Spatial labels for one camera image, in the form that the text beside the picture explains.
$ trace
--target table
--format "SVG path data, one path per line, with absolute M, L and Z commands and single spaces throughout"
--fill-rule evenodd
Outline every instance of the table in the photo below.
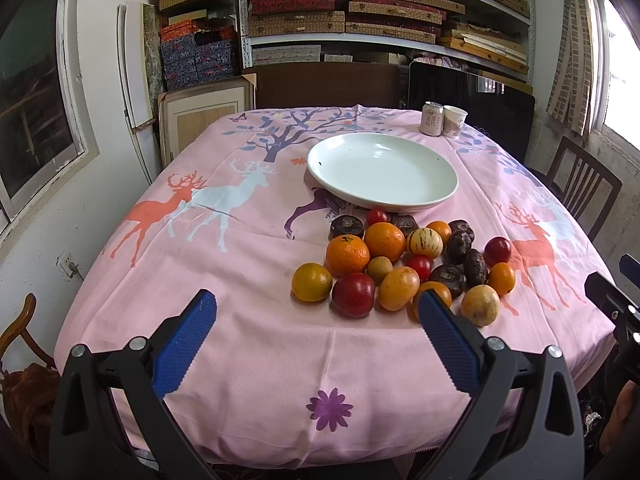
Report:
M 602 259 L 551 193 L 488 137 L 469 126 L 456 140 L 426 137 L 419 121 L 415 111 L 356 106 L 254 110 L 211 124 L 98 256 L 60 333 L 58 369 L 78 342 L 97 352 L 149 336 L 206 288 L 218 319 L 165 397 L 206 460 L 297 467 L 437 446 L 468 396 L 407 312 L 350 320 L 327 301 L 290 294 L 300 264 L 324 261 L 331 219 L 366 213 L 313 181 L 308 150 L 339 132 L 377 131 L 433 148 L 458 173 L 455 195 L 415 214 L 418 224 L 466 219 L 480 250 L 494 236 L 513 241 L 517 284 L 482 334 L 522 351 L 560 346 L 581 388 L 613 345 L 612 324 L 584 296 L 589 273 L 610 279 Z M 122 395 L 116 403 L 132 443 L 144 447 Z

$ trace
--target wooden picture frame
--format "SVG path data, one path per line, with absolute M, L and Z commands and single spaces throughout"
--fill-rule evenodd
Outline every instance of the wooden picture frame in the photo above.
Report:
M 158 97 L 162 167 L 219 118 L 255 108 L 255 84 L 250 77 L 167 92 Z

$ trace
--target paper cup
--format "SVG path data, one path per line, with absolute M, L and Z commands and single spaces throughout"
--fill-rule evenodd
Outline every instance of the paper cup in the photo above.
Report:
M 462 108 L 445 105 L 442 134 L 450 139 L 455 139 L 460 135 L 460 130 L 465 123 L 465 119 L 466 112 Z

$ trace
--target curtain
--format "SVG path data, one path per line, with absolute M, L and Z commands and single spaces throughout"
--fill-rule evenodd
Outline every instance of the curtain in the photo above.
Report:
M 556 76 L 546 111 L 577 134 L 589 130 L 593 73 L 588 0 L 564 0 Z

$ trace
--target white plate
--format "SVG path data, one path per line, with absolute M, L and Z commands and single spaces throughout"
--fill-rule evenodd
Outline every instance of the white plate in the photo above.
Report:
M 343 134 L 319 142 L 307 156 L 313 177 L 355 205 L 389 212 L 435 206 L 456 192 L 458 176 L 433 150 L 384 134 Z

